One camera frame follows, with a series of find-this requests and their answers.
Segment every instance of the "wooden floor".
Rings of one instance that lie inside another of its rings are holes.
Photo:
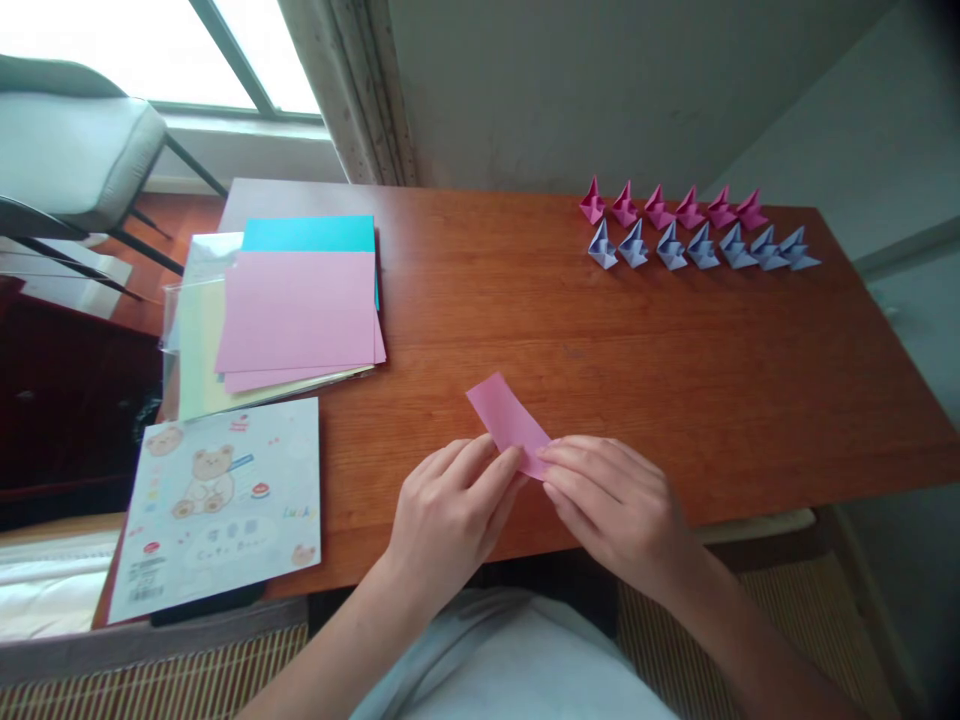
[[[127,221],[125,229],[183,264],[193,235],[217,231],[225,202],[217,196],[146,193],[137,200],[137,209],[172,235],[173,240],[167,240],[135,218]],[[127,288],[152,301],[138,302],[124,295],[117,303],[112,320],[125,327],[160,335],[163,331],[163,286],[177,284],[180,278],[113,238],[93,250],[132,265],[133,273]]]

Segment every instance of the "teddy bear illustration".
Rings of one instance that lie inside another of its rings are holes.
[[[313,560],[313,554],[317,551],[313,547],[304,547],[303,545],[297,545],[293,549],[293,555],[290,556],[290,562],[292,562],[297,567],[304,567],[310,564],[310,561]]]
[[[171,425],[147,440],[147,450],[154,457],[163,457],[180,447],[182,440],[183,431],[176,425]]]
[[[175,518],[196,513],[220,512],[233,499],[233,477],[227,472],[233,463],[233,445],[219,450],[198,450],[193,455],[193,480],[183,499],[173,506]]]

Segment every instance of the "window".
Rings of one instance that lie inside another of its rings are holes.
[[[82,63],[160,110],[320,122],[276,0],[0,2],[0,54]]]

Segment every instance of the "origami crane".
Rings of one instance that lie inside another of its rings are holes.
[[[737,216],[730,209],[730,203],[727,202],[729,195],[730,186],[727,185],[717,195],[717,199],[707,205],[707,217],[710,218],[710,222],[717,230],[726,227],[737,219]]]
[[[707,216],[700,212],[697,207],[697,186],[690,188],[690,192],[683,201],[677,206],[677,220],[687,230],[693,230],[697,225],[707,219]]]
[[[790,264],[790,261],[780,254],[780,247],[773,242],[773,225],[753,241],[750,245],[750,254],[764,270],[776,270],[778,267]]]
[[[629,180],[627,180],[623,192],[620,193],[620,197],[613,203],[611,209],[613,210],[613,216],[617,218],[624,227],[629,227],[631,223],[635,223],[637,218],[640,217],[640,210],[633,204],[633,198],[630,197]]]
[[[687,259],[683,257],[684,252],[686,248],[677,240],[677,221],[674,220],[657,243],[657,255],[670,270],[678,270],[687,265]]]
[[[791,270],[803,270],[814,265],[819,265],[820,261],[807,255],[808,247],[803,242],[803,235],[806,232],[805,226],[800,226],[794,230],[790,237],[780,243],[780,254],[790,263]]]
[[[593,176],[593,182],[590,183],[590,192],[580,201],[580,209],[583,210],[583,214],[587,216],[587,220],[590,221],[591,225],[596,225],[597,220],[603,217],[603,211],[607,209],[607,204],[603,201],[603,198],[600,197],[600,192],[597,190],[596,175]]]
[[[587,248],[587,254],[596,260],[600,267],[609,270],[617,264],[617,249],[607,237],[607,219],[600,222],[597,234],[593,236],[590,246]]]
[[[647,217],[657,230],[663,230],[677,219],[676,215],[667,212],[667,204],[663,201],[662,185],[657,185],[657,189],[653,191],[653,195],[647,200],[643,209],[647,211]]]
[[[690,257],[693,258],[693,261],[701,270],[708,270],[720,264],[717,253],[713,249],[709,232],[710,225],[704,225],[690,241],[690,246],[687,248]]]
[[[647,261],[647,246],[643,244],[643,238],[640,237],[642,225],[643,220],[637,220],[637,224],[620,243],[620,254],[632,268],[639,267]]]
[[[727,236],[720,241],[720,250],[730,263],[734,270],[745,268],[750,265],[756,265],[757,261],[747,252],[747,244],[743,242],[740,236],[740,223],[733,226],[733,230],[727,233]]]
[[[760,227],[765,222],[769,222],[769,219],[764,217],[763,213],[760,212],[761,210],[759,188],[750,193],[750,197],[737,205],[737,217],[740,218],[740,222],[743,224],[743,227],[746,228],[747,232]]]

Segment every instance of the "curtain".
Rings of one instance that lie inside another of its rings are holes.
[[[279,0],[351,183],[417,185],[387,0]]]

